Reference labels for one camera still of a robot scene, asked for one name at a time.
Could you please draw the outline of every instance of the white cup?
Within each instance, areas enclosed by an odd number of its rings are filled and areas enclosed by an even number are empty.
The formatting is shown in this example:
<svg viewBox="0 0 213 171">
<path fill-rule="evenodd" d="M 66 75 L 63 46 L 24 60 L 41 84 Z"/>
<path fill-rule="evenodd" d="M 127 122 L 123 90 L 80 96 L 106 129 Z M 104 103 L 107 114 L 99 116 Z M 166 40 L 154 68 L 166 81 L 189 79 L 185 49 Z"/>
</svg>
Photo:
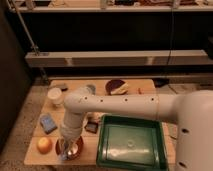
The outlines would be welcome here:
<svg viewBox="0 0 213 171">
<path fill-rule="evenodd" d="M 62 104 L 63 99 L 62 99 L 62 91 L 60 88 L 52 88 L 48 91 L 47 97 L 51 100 L 51 102 L 55 106 L 59 106 Z"/>
</svg>

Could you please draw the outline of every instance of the food item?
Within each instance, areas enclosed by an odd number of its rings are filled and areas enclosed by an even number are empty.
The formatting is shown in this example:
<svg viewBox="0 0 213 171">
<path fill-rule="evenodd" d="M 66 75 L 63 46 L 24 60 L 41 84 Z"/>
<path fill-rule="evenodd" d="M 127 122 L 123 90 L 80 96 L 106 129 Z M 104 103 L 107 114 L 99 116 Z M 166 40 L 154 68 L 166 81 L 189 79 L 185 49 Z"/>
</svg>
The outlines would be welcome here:
<svg viewBox="0 0 213 171">
<path fill-rule="evenodd" d="M 109 95 L 125 94 L 127 93 L 128 88 L 129 85 L 125 81 L 119 79 L 110 80 L 105 86 L 106 92 Z"/>
<path fill-rule="evenodd" d="M 41 154 L 46 154 L 52 149 L 52 141 L 48 137 L 42 137 L 37 142 L 37 149 Z"/>
</svg>

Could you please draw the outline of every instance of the floor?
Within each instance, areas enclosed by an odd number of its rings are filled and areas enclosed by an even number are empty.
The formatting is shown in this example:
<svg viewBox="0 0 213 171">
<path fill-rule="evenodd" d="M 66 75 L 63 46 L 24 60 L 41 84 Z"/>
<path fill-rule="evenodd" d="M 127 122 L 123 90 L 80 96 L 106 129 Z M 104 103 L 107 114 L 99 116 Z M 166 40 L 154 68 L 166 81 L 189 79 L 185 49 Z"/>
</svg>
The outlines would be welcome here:
<svg viewBox="0 0 213 171">
<path fill-rule="evenodd" d="M 187 93 L 197 89 L 213 89 L 210 85 L 196 85 L 196 84 L 171 84 L 161 88 L 157 88 L 158 93 Z M 51 170 L 112 170 L 101 169 L 97 167 L 48 167 L 48 166 L 26 166 L 24 165 L 24 157 L 30 143 L 33 130 L 35 128 L 37 119 L 39 117 L 42 104 L 47 94 L 48 87 L 35 83 L 24 102 L 22 110 L 16 120 L 13 130 L 8 138 L 5 148 L 0 156 L 0 170 L 1 171 L 51 171 Z M 176 132 L 173 132 L 171 126 L 171 136 L 176 137 Z"/>
</svg>

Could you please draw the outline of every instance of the wall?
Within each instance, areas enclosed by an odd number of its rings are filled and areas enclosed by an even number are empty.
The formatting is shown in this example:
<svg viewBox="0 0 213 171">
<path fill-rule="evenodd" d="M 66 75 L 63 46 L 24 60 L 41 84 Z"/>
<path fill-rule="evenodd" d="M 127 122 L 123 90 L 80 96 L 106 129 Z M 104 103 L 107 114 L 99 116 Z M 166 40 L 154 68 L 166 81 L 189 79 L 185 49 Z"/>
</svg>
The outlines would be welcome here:
<svg viewBox="0 0 213 171">
<path fill-rule="evenodd" d="M 0 1 L 0 151 L 30 88 L 24 52 L 5 17 Z"/>
</svg>

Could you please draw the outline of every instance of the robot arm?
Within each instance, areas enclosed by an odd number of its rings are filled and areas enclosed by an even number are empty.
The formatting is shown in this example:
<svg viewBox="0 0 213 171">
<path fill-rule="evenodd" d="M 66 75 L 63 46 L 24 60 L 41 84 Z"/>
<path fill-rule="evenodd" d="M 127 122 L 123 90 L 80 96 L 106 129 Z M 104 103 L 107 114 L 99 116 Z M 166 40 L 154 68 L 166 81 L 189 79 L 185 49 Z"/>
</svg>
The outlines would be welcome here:
<svg viewBox="0 0 213 171">
<path fill-rule="evenodd" d="M 213 92 L 187 95 L 96 96 L 94 87 L 81 87 L 64 100 L 60 127 L 63 138 L 75 142 L 87 112 L 107 112 L 178 125 L 177 171 L 213 170 Z"/>
<path fill-rule="evenodd" d="M 96 96 L 91 87 L 81 87 L 64 100 L 66 112 L 61 124 L 61 134 L 68 141 L 76 141 L 81 135 L 87 112 L 107 112 L 176 123 L 176 108 L 181 97 L 165 94 Z"/>
</svg>

